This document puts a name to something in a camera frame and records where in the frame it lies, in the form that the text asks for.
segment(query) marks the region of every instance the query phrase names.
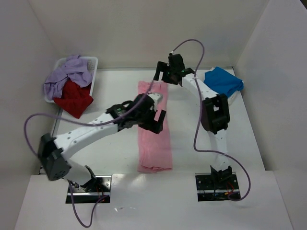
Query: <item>robotic arm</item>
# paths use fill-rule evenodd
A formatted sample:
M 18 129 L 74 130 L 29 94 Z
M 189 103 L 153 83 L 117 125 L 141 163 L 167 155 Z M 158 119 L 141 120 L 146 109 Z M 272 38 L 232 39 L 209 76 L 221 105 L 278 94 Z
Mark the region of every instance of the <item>robotic arm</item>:
M 179 84 L 198 98 L 199 93 L 195 83 L 194 71 L 191 68 L 185 68 L 180 54 L 169 54 L 168 61 L 168 63 L 158 62 L 154 80 L 158 81 L 160 72 L 162 72 L 162 81 L 175 85 Z M 209 132 L 212 149 L 227 153 L 225 136 L 230 121 L 227 97 L 224 94 L 217 94 L 201 80 L 196 80 L 199 83 L 202 95 L 201 124 Z M 126 101 L 108 108 L 105 113 L 89 124 L 98 125 L 123 116 L 142 96 L 143 94 L 139 94 L 134 101 Z M 154 117 L 157 105 L 162 97 L 158 93 L 148 94 L 137 109 L 115 123 L 104 126 L 84 126 L 55 137 L 51 137 L 50 134 L 43 135 L 38 155 L 48 179 L 54 181 L 64 178 L 78 183 L 86 192 L 94 192 L 100 185 L 97 183 L 93 171 L 88 166 L 81 166 L 70 158 L 87 145 L 133 125 L 138 125 L 156 134 L 160 133 L 163 129 L 166 111 L 161 112 L 158 121 L 155 121 Z M 229 169 L 228 158 L 217 156 L 213 168 L 219 172 Z

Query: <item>cable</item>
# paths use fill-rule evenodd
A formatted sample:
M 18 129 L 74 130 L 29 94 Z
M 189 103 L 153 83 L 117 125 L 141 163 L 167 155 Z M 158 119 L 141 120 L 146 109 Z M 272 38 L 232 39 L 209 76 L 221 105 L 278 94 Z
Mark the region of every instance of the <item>cable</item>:
M 75 207 L 75 202 L 74 202 L 74 199 L 73 199 L 73 190 L 72 190 L 72 186 L 70 184 L 70 181 L 68 181 L 68 185 L 69 185 L 69 191 L 71 193 L 71 205 L 72 205 L 72 209 L 73 209 L 73 212 L 78 220 L 78 222 L 83 226 L 85 227 L 86 229 L 91 227 L 92 223 L 93 223 L 93 215 L 94 215 L 94 210 L 95 210 L 95 207 L 97 204 L 99 204 L 104 198 L 106 198 L 108 195 L 103 195 L 101 198 L 99 198 L 96 203 L 94 204 L 93 206 L 93 209 L 92 209 L 92 213 L 91 213 L 91 220 L 90 220 L 90 224 L 89 225 L 85 225 L 82 220 L 79 218 L 78 216 L 78 213 L 76 211 L 76 207 Z
M 116 121 L 119 121 L 121 119 L 123 119 L 124 117 L 128 116 L 130 113 L 132 113 L 132 111 L 134 111 L 137 107 L 139 107 L 139 105 L 144 101 L 146 95 L 150 92 L 152 86 L 153 86 L 153 83 L 154 83 L 154 80 L 152 80 L 152 82 L 150 83 L 150 86 L 148 88 L 148 90 L 144 93 L 144 95 L 140 98 L 140 100 L 130 109 L 128 110 L 127 112 L 125 112 L 122 116 L 119 116 L 111 121 L 107 121 L 107 122 L 103 122 L 103 123 L 100 123 L 100 124 L 89 124 L 89 123 L 83 123 L 83 122 L 78 122 L 78 121 L 73 121 L 73 120 L 70 120 L 70 119 L 67 119 L 67 118 L 63 118 L 63 117 L 60 117 L 60 116 L 56 116 L 56 115 L 52 115 L 52 114 L 46 114 L 46 113 L 36 113 L 36 114 L 32 114 L 30 116 L 28 116 L 28 118 L 25 120 L 24 122 L 24 138 L 25 138 L 25 141 L 27 143 L 27 145 L 29 146 L 29 149 L 31 150 L 31 152 L 36 156 L 38 157 L 37 153 L 35 152 L 34 148 L 32 147 L 30 141 L 29 141 L 29 137 L 28 137 L 28 134 L 27 134 L 27 125 L 28 125 L 28 122 L 29 120 L 32 118 L 32 117 L 35 117 L 35 116 L 46 116 L 46 117 L 50 117 L 50 118 L 54 118 L 54 119 L 59 119 L 59 120 L 63 120 L 63 121 L 66 121 L 66 122 L 69 122 L 69 123 L 72 123 L 72 124 L 76 124 L 76 125 L 81 125 L 81 126 L 87 126 L 87 127 L 97 127 L 97 126 L 105 126 L 105 125 L 108 125 L 110 123 L 114 123 Z
M 196 66 L 196 68 L 195 68 L 195 73 L 194 73 L 194 78 L 195 78 L 196 87 L 197 87 L 197 90 L 198 90 L 198 95 L 199 95 L 199 97 L 200 97 L 200 115 L 199 115 L 199 119 L 198 119 L 198 122 L 197 122 L 196 131 L 195 131 L 193 148 L 194 148 L 194 150 L 195 150 L 196 152 L 214 152 L 214 153 L 217 153 L 217 154 L 226 156 L 226 157 L 232 159 L 233 161 L 235 161 L 235 162 L 243 169 L 243 171 L 245 172 L 245 174 L 246 174 L 246 176 L 247 176 L 247 178 L 248 178 L 248 190 L 247 190 L 246 194 L 245 194 L 243 197 L 241 197 L 240 199 L 232 199 L 232 198 L 230 197 L 230 194 L 228 195 L 228 199 L 229 199 L 229 200 L 232 200 L 232 201 L 240 201 L 240 200 L 245 199 L 245 197 L 248 196 L 248 194 L 249 194 L 249 192 L 250 192 L 250 187 L 251 187 L 250 177 L 249 177 L 248 172 L 247 172 L 246 169 L 244 168 L 244 166 L 243 166 L 237 159 L 235 159 L 234 157 L 232 157 L 232 156 L 230 156 L 230 155 L 228 155 L 228 154 L 226 154 L 226 153 L 223 153 L 223 152 L 220 152 L 220 151 L 217 151 L 217 150 L 199 150 L 199 149 L 197 149 L 197 147 L 196 147 L 196 141 L 197 141 L 197 136 L 198 136 L 198 132 L 199 132 L 199 129 L 200 129 L 200 125 L 201 125 L 201 115 L 202 115 L 202 96 L 201 96 L 200 86 L 198 85 L 198 82 L 197 82 L 197 80 L 196 80 L 196 72 L 197 72 L 197 70 L 198 70 L 198 68 L 199 68 L 199 66 L 200 66 L 200 64 L 201 64 L 201 61 L 202 61 L 202 59 L 203 59 L 203 56 L 205 55 L 205 47 L 203 46 L 203 44 L 202 44 L 199 40 L 196 40 L 196 39 L 188 39 L 188 40 L 185 40 L 185 41 L 183 41 L 182 43 L 180 43 L 180 44 L 172 51 L 172 53 L 173 53 L 176 49 L 178 49 L 180 46 L 182 46 L 184 43 L 189 42 L 189 41 L 197 42 L 197 43 L 199 43 L 199 44 L 201 45 L 201 47 L 202 47 L 201 58 L 200 58 L 200 60 L 199 60 L 199 62 L 198 62 L 198 64 L 197 64 L 197 66 Z

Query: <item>towel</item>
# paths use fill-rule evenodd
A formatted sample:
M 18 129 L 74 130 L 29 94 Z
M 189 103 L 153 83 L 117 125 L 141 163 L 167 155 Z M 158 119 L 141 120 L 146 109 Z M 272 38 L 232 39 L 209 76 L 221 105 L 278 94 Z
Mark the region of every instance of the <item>towel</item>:
M 213 91 L 219 94 L 226 94 L 227 98 L 231 97 L 236 91 L 243 89 L 243 81 L 241 79 L 219 67 L 205 72 L 204 83 Z
M 81 88 L 68 80 L 63 88 L 62 97 L 53 98 L 54 103 L 75 118 L 80 118 L 86 108 L 93 102 L 90 96 L 91 85 Z
M 140 81 L 139 93 L 144 93 L 150 83 Z M 166 110 L 167 84 L 157 82 L 153 84 L 151 92 L 163 94 L 162 101 L 158 104 L 158 111 L 155 119 L 158 120 L 161 110 Z M 163 130 L 159 134 L 144 130 L 138 127 L 139 142 L 139 165 L 138 171 L 141 173 L 156 173 L 162 170 L 170 170 L 173 167 L 170 135 L 167 125 L 167 118 L 163 122 Z
M 92 83 L 93 76 L 87 70 L 87 59 L 79 58 L 80 55 L 72 55 L 66 62 L 55 69 L 44 83 L 44 92 L 49 100 L 54 97 L 61 98 L 62 91 L 68 79 L 75 82 L 81 88 Z

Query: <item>pink towel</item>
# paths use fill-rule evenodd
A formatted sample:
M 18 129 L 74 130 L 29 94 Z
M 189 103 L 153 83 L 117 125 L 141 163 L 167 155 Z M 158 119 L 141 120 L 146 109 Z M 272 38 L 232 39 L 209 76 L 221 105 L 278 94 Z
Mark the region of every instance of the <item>pink towel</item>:
M 150 83 L 140 81 L 139 93 L 144 93 Z M 155 120 L 158 120 L 161 110 L 166 110 L 167 102 L 167 83 L 156 82 L 153 84 L 151 92 L 163 94 L 162 101 L 158 104 L 158 111 Z M 139 166 L 141 173 L 156 173 L 162 170 L 170 170 L 173 167 L 172 151 L 170 145 L 169 129 L 167 118 L 163 122 L 163 131 L 159 134 L 138 128 L 139 133 Z

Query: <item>red cloth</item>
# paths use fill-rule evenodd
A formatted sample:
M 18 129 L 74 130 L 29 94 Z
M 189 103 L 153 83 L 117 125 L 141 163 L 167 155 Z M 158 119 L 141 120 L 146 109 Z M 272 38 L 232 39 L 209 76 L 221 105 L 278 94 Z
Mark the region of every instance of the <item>red cloth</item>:
M 79 85 L 68 80 L 64 85 L 62 97 L 54 97 L 53 100 L 67 113 L 79 119 L 86 108 L 93 102 L 90 90 L 91 85 L 80 88 Z

